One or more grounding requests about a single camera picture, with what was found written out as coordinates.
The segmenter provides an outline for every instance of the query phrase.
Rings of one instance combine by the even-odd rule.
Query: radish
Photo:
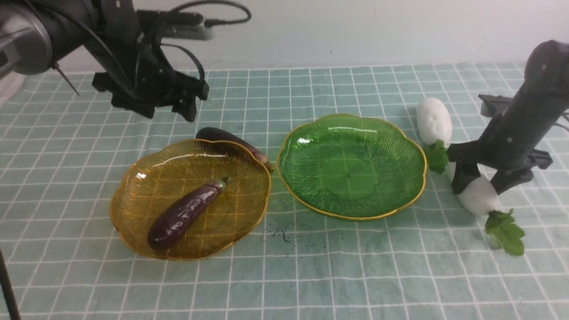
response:
[[[456,163],[450,162],[445,171],[447,177],[452,180],[455,176]],[[469,183],[466,188],[457,195],[463,207],[476,216],[487,216],[484,225],[486,234],[490,236],[497,248],[512,256],[522,256],[525,245],[521,240],[525,232],[516,225],[513,210],[501,212],[498,210],[498,193],[492,183],[484,175]]]
[[[431,170],[443,173],[448,163],[446,145],[452,136],[451,115],[437,98],[426,98],[415,108],[417,128],[423,142],[423,150]]]
[[[451,115],[437,98],[426,98],[415,108],[417,128],[423,142],[430,146],[437,140],[448,145],[452,136]]]
[[[455,169],[456,163],[449,162],[445,170],[451,182],[455,176]],[[498,193],[484,175],[469,183],[457,196],[463,207],[477,216],[487,216],[500,207]]]

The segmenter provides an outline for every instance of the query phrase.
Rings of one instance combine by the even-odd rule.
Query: yellow plate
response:
[[[167,251],[147,243],[154,220],[183,195],[211,179],[230,177],[224,192]],[[191,139],[148,155],[127,171],[110,204],[110,218],[123,242],[141,256],[195,260],[214,255],[246,236],[263,219],[271,178],[241,145]]]

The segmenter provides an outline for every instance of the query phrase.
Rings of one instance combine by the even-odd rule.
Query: gold rim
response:
[[[265,207],[264,207],[264,209],[263,209],[263,213],[259,215],[259,219],[257,219],[257,221],[256,221],[253,225],[251,225],[251,229],[250,229],[246,234],[242,235],[242,236],[239,237],[237,240],[232,241],[231,243],[227,244],[226,246],[224,246],[224,247],[222,247],[222,248],[220,248],[220,249],[218,249],[218,250],[216,250],[216,251],[212,251],[211,253],[209,253],[209,254],[207,254],[207,255],[205,255],[205,256],[203,256],[203,257],[199,257],[199,258],[167,258],[167,259],[164,259],[164,258],[157,258],[157,257],[149,257],[149,258],[151,258],[151,259],[156,259],[156,260],[168,260],[168,261],[195,261],[195,260],[201,260],[201,259],[205,259],[205,258],[207,258],[207,257],[211,257],[211,256],[213,256],[213,255],[216,255],[216,254],[218,254],[218,253],[220,253],[220,252],[222,252],[222,251],[224,251],[224,250],[230,248],[232,245],[235,245],[235,243],[237,243],[238,241],[240,241],[241,239],[243,239],[244,237],[246,237],[247,235],[249,235],[249,234],[251,233],[251,231],[252,231],[253,229],[255,229],[255,228],[259,225],[259,223],[261,223],[261,221],[263,220],[263,218],[264,218],[265,215],[267,214],[267,210],[268,210],[268,208],[269,208],[269,198],[270,198],[270,196],[271,196],[271,189],[272,189],[272,187],[273,187],[273,179],[271,178],[271,172],[269,171],[269,169],[267,169],[267,167],[266,167],[261,161],[259,161],[259,159],[257,159],[257,158],[253,155],[253,153],[251,153],[251,151],[249,151],[249,149],[245,148],[244,146],[240,145],[239,143],[236,143],[236,142],[233,142],[233,141],[226,141],[226,140],[219,140],[219,141],[210,141],[210,140],[205,140],[205,139],[186,139],[186,140],[182,140],[182,141],[179,141],[179,142],[174,143],[174,144],[172,144],[172,145],[168,145],[168,146],[164,147],[164,149],[162,149],[162,150],[160,150],[160,151],[157,151],[157,152],[148,154],[148,155],[146,155],[146,156],[140,158],[140,159],[137,160],[136,162],[134,162],[134,163],[126,170],[126,173],[124,174],[124,176],[123,176],[122,179],[121,179],[121,184],[119,185],[119,187],[117,188],[117,191],[115,191],[113,197],[112,197],[111,200],[110,200],[110,203],[109,203],[109,216],[110,216],[111,223],[113,224],[115,230],[117,230],[118,234],[121,236],[121,240],[122,240],[122,242],[126,245],[126,247],[129,248],[132,252],[136,253],[137,255],[139,255],[139,253],[138,253],[137,251],[135,251],[135,249],[125,240],[125,238],[122,236],[121,231],[120,231],[120,230],[118,229],[118,227],[117,227],[117,223],[116,223],[116,222],[114,221],[114,219],[113,219],[113,214],[112,214],[112,213],[113,213],[113,210],[112,210],[112,208],[113,208],[113,205],[115,204],[115,202],[117,201],[117,198],[118,198],[118,196],[119,196],[119,190],[121,190],[121,189],[123,189],[123,188],[125,187],[127,173],[128,173],[130,170],[132,170],[132,169],[138,164],[138,162],[139,162],[140,160],[142,160],[142,159],[144,159],[144,158],[146,158],[146,157],[150,157],[150,156],[152,156],[152,155],[157,155],[157,154],[159,154],[159,153],[162,153],[162,152],[164,152],[166,149],[168,149],[168,148],[170,148],[170,147],[173,147],[173,146],[176,146],[176,145],[178,145],[179,143],[187,143],[187,142],[189,142],[189,141],[201,141],[201,142],[207,142],[207,143],[222,143],[222,142],[223,142],[223,143],[230,143],[230,144],[232,144],[232,145],[236,145],[236,146],[240,147],[242,150],[244,150],[245,152],[247,152],[259,165],[261,165],[261,167],[263,167],[263,169],[265,169],[265,172],[267,173],[267,177],[268,177],[268,179],[269,179],[269,186],[268,186],[268,188],[267,188],[267,196],[265,197]]]
[[[285,149],[286,143],[288,141],[288,139],[290,138],[290,135],[292,135],[295,131],[297,131],[298,129],[304,127],[304,126],[308,126],[308,125],[313,125],[314,123],[324,119],[324,118],[328,118],[328,117],[336,117],[336,116],[349,116],[349,117],[354,117],[354,118],[359,118],[359,119],[365,119],[365,120],[376,120],[376,121],[381,121],[385,124],[390,125],[391,127],[397,129],[397,131],[399,131],[399,133],[401,133],[401,135],[403,136],[404,139],[410,141],[420,152],[421,155],[423,156],[423,185],[421,186],[421,190],[417,193],[417,196],[415,196],[415,198],[413,198],[411,201],[409,201],[407,204],[405,204],[404,206],[397,208],[395,210],[392,210],[386,214],[382,214],[382,215],[378,215],[378,216],[370,216],[370,217],[361,217],[361,218],[355,218],[355,217],[349,217],[349,216],[343,216],[343,215],[339,215],[339,214],[333,214],[331,212],[327,212],[321,209],[318,209],[308,203],[306,203],[305,201],[301,200],[296,194],[294,194],[294,192],[290,189],[290,186],[288,185],[288,183],[285,181],[285,179],[283,178],[282,174],[281,174],[281,155]],[[276,162],[276,167],[277,167],[277,174],[279,175],[279,179],[281,179],[282,183],[284,184],[284,186],[287,188],[288,193],[290,193],[298,202],[300,202],[301,204],[303,204],[304,206],[308,207],[310,210],[313,210],[315,212],[318,212],[319,214],[323,214],[323,215],[327,215],[327,216],[331,216],[334,218],[340,218],[340,219],[344,219],[344,220],[350,220],[350,221],[366,221],[366,220],[377,220],[377,219],[381,219],[381,218],[385,218],[387,216],[390,216],[398,211],[401,211],[409,206],[411,206],[413,203],[415,203],[415,201],[417,201],[417,199],[419,199],[419,197],[423,194],[425,186],[427,184],[427,157],[425,156],[425,153],[423,151],[423,149],[421,148],[421,146],[419,146],[418,143],[416,143],[415,141],[413,141],[412,139],[409,139],[409,137],[405,134],[405,132],[403,132],[403,130],[401,130],[398,126],[392,124],[389,121],[383,120],[383,119],[379,119],[379,118],[371,118],[371,117],[360,117],[360,116],[355,116],[353,114],[349,114],[349,113],[333,113],[333,114],[328,114],[326,116],[320,117],[312,122],[306,123],[306,124],[301,124],[299,126],[297,126],[296,128],[294,128],[292,131],[290,131],[286,138],[284,139],[284,142],[281,146],[281,150],[279,151],[279,154],[277,156],[277,162]]]

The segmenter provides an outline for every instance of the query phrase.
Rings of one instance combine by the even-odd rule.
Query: white wall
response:
[[[167,10],[184,0],[134,0],[138,9]],[[569,42],[568,0],[241,0],[253,19],[216,29],[209,42],[183,42],[207,69],[334,67],[525,61],[542,41]],[[195,8],[208,17],[240,14]],[[180,52],[166,50],[189,69]],[[100,69],[84,50],[62,65]]]

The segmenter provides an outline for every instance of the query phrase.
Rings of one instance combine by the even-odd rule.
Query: cable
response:
[[[0,39],[6,38],[6,37],[9,37],[9,36],[13,36],[13,35],[15,35],[15,34],[18,34],[18,33],[20,33],[20,32],[24,32],[24,31],[29,30],[29,29],[30,29],[30,28],[23,28],[23,29],[20,29],[20,30],[16,30],[16,31],[10,32],[9,34],[0,35]]]
[[[85,1],[89,1],[89,0],[79,0],[79,2],[81,2],[81,4],[83,5],[83,8],[85,8],[86,12],[90,12],[90,8],[85,4]],[[93,17],[88,14],[87,17],[89,18],[89,22],[91,23],[92,26],[95,25],[95,22],[93,21]]]
[[[563,129],[565,129],[565,131],[569,132],[569,128],[568,128],[567,126],[565,126],[565,125],[558,124],[558,123],[554,123],[553,125],[554,125],[554,126],[558,126],[558,127],[560,127],[560,128],[563,128]]]
[[[154,24],[152,24],[152,26],[150,27],[150,29],[148,30],[148,32],[144,35],[144,38],[142,39],[142,43],[140,45],[140,48],[137,52],[137,58],[136,58],[136,63],[134,66],[134,84],[133,87],[136,89],[138,88],[138,68],[140,66],[140,62],[142,59],[142,50],[144,50],[146,47],[150,46],[152,43],[152,41],[154,41],[154,46],[152,46],[152,50],[155,51],[156,53],[158,53],[160,50],[160,46],[157,46],[156,43],[156,33],[158,32],[158,30],[165,24],[165,22],[167,21],[167,19],[175,14],[178,13],[184,9],[190,8],[190,7],[195,7],[195,6],[200,6],[200,5],[227,5],[227,6],[231,6],[231,7],[235,7],[238,9],[241,9],[243,12],[245,12],[245,14],[247,15],[246,18],[243,19],[237,19],[237,20],[230,20],[230,21],[224,21],[224,20],[218,20],[218,19],[210,19],[210,25],[214,25],[214,24],[235,24],[235,23],[244,23],[247,22],[249,20],[251,20],[251,11],[244,5],[237,3],[237,2],[233,2],[233,1],[229,1],[229,0],[197,0],[197,1],[193,1],[193,2],[187,2],[184,3],[182,5],[179,5],[177,7],[174,7],[173,9],[171,9],[170,11],[163,13],[162,15],[160,15],[160,17],[154,22]]]
[[[99,38],[99,36],[97,34],[95,34],[95,32],[91,28],[89,28],[88,26],[83,24],[83,22],[75,19],[71,14],[67,13],[66,11],[64,11],[64,10],[62,10],[56,6],[45,4],[45,3],[37,3],[37,2],[35,2],[34,4],[39,6],[39,7],[44,7],[50,11],[53,11],[53,12],[63,16],[64,18],[68,19],[71,23],[75,24],[79,29],[85,31],[93,40],[95,40],[99,44],[99,46],[101,46],[103,51],[105,51],[105,53],[108,55],[109,59],[112,60],[113,64],[119,70],[121,77],[124,79],[124,82],[128,83],[128,78],[126,76],[126,72],[122,68],[121,64],[118,62],[117,57],[115,57],[115,55],[111,52],[109,47],[106,46],[106,44],[101,40],[101,38]]]
[[[174,91],[173,88],[170,88],[168,90],[168,92],[166,93],[166,95],[154,100],[154,101],[147,101],[144,99],[141,99],[140,97],[138,97],[138,95],[133,92],[131,90],[131,88],[126,88],[124,87],[127,84],[130,84],[130,82],[128,81],[128,78],[126,76],[126,72],[125,70],[122,68],[121,64],[118,62],[117,58],[115,57],[115,55],[111,52],[111,50],[109,49],[109,47],[106,46],[106,44],[101,40],[101,38],[94,33],[94,31],[89,28],[88,26],[86,26],[85,24],[83,24],[82,22],[78,21],[77,19],[75,19],[73,16],[71,16],[70,14],[68,14],[67,12],[65,12],[64,10],[59,9],[58,7],[52,6],[52,5],[46,5],[43,3],[36,3],[36,5],[40,6],[40,7],[44,7],[48,10],[51,10],[57,14],[62,15],[63,17],[65,17],[66,19],[68,19],[69,21],[71,21],[73,24],[75,24],[78,28],[82,29],[83,31],[85,31],[87,34],[89,34],[89,36],[95,40],[100,46],[101,48],[105,51],[105,53],[108,55],[108,57],[111,59],[111,61],[113,62],[113,64],[117,67],[119,73],[121,74],[121,77],[123,78],[123,83],[121,84],[120,82],[117,81],[117,84],[120,85],[122,87],[122,89],[128,93],[130,95],[130,98],[132,100],[134,100],[135,102],[138,102],[140,104],[161,104],[164,100],[170,98],[172,92]]]
[[[2,287],[2,293],[4,295],[4,300],[6,301],[6,307],[8,309],[10,319],[20,319],[18,303],[14,297],[14,289],[10,283],[8,268],[6,267],[6,262],[2,256],[2,250],[0,250],[0,287]]]
[[[35,6],[32,4],[32,2],[30,0],[23,0],[23,1],[28,7],[30,7],[30,10],[32,10],[34,12],[34,14],[36,15],[36,17],[38,17],[38,19],[39,19],[39,12],[35,8]]]
[[[195,55],[193,55],[193,53],[191,53],[188,49],[186,49],[182,46],[178,46],[176,44],[162,43],[161,45],[166,46],[166,47],[178,48],[178,49],[182,50],[187,56],[189,56],[190,59],[192,59],[193,63],[196,65],[197,71],[200,74],[200,81],[205,80],[205,70],[204,70],[203,65],[201,65],[201,63],[197,59],[197,57]]]

